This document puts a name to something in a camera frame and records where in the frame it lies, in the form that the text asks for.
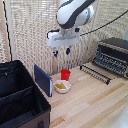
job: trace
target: black storage box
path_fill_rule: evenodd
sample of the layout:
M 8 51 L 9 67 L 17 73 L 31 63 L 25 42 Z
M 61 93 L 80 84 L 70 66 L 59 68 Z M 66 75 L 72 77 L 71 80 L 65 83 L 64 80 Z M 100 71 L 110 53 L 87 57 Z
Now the black storage box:
M 0 64 L 0 128 L 49 128 L 50 111 L 21 61 Z

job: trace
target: wooden table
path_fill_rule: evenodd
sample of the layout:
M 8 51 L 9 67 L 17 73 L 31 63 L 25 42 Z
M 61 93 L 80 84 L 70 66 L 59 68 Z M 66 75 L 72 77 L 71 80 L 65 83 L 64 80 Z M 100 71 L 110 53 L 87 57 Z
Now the wooden table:
M 60 94 L 53 87 L 50 128 L 110 128 L 128 102 L 128 79 L 115 78 L 109 85 L 80 71 L 71 69 L 72 87 Z M 60 73 L 53 75 L 53 83 Z

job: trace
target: black machine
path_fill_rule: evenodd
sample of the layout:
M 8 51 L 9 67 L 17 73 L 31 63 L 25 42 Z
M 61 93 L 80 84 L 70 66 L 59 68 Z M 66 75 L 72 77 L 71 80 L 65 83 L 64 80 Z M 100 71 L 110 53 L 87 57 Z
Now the black machine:
M 128 78 L 128 41 L 109 38 L 98 42 L 92 63 Z

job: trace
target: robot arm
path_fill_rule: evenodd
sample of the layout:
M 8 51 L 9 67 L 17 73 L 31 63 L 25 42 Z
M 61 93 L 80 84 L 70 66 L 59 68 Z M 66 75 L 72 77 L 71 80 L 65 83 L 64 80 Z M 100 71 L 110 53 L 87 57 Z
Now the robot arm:
M 94 10 L 90 5 L 94 1 L 96 0 L 60 0 L 57 12 L 60 29 L 48 32 L 47 46 L 55 49 L 77 44 L 80 38 L 80 29 L 77 27 L 92 20 Z
M 70 29 L 90 22 L 94 15 L 89 5 L 95 0 L 60 0 L 57 21 L 61 28 Z

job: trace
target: bowl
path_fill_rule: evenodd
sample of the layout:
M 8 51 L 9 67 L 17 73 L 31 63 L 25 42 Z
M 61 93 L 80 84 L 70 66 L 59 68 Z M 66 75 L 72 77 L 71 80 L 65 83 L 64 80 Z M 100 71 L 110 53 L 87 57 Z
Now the bowl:
M 56 87 L 56 84 L 61 84 L 61 82 L 64 84 L 64 86 L 66 87 L 66 89 L 59 89 Z M 67 93 L 71 87 L 71 84 L 66 81 L 66 80 L 57 80 L 55 83 L 54 83 L 54 86 L 55 86 L 55 89 L 57 92 L 59 93 Z

